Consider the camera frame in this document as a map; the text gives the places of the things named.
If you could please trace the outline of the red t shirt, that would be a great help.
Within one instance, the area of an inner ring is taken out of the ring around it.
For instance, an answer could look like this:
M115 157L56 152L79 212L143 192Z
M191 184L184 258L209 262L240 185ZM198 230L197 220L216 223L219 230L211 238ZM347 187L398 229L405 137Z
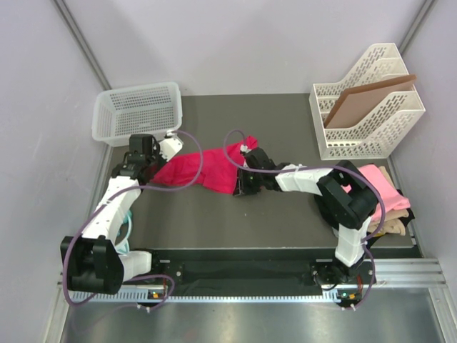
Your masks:
M233 194L237 179L237 168L225 157L222 148L203 152L204 164L196 179L207 189L222 194ZM183 186L189 183L199 170L198 152L174 157L153 177L151 182L166 186Z

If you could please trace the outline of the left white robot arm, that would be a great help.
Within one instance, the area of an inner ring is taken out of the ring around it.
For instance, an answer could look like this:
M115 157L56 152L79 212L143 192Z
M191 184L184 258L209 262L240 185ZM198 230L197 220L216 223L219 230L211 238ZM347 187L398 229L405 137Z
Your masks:
M121 285L139 276L146 283L157 282L162 267L152 253L116 251L116 235L127 212L142 193L141 186L152 172L164 165L160 146L150 134L129 138L129 151L111 173L106 192L82 233L63 238L60 251L68 290L116 294Z

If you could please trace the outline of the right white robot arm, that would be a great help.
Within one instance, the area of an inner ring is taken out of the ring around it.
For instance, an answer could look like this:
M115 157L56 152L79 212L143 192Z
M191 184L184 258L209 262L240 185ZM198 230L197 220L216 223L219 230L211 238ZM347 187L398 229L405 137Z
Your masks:
M381 196L349 161L334 167L311 168L295 164L275 164L261 148L240 148L244 163L237 171L234 196L258 194L262 189L275 192L312 194L324 220L338 237L337 262L333 274L343 283L360 272L363 240Z

